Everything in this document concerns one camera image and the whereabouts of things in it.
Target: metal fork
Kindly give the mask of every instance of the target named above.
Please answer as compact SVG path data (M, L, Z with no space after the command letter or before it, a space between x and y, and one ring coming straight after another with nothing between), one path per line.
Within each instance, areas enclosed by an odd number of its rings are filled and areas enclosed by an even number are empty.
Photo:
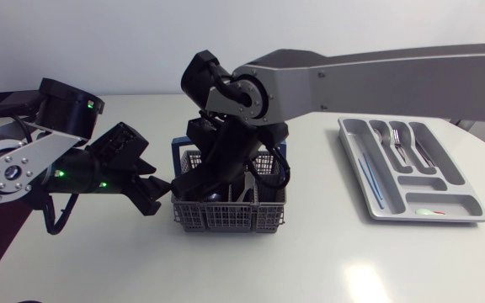
M397 152L400 154L405 164L408 164L405 151L403 150L402 143L400 142L400 134L397 130L392 130L392 132L394 133L394 147L396 147Z

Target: cutlery tray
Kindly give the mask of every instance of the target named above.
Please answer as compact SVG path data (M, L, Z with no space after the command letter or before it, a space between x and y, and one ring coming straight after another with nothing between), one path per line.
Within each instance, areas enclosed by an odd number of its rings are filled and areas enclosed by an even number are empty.
M338 122L372 218L485 221L472 186L426 124L359 118Z

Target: gray robot arm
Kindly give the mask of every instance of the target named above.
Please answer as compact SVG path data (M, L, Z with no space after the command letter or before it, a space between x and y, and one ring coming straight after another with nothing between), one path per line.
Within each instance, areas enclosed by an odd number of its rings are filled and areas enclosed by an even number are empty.
M278 50L222 72L224 85L246 102L232 102L216 86L205 109L251 125L317 111L485 121L485 44L332 57Z

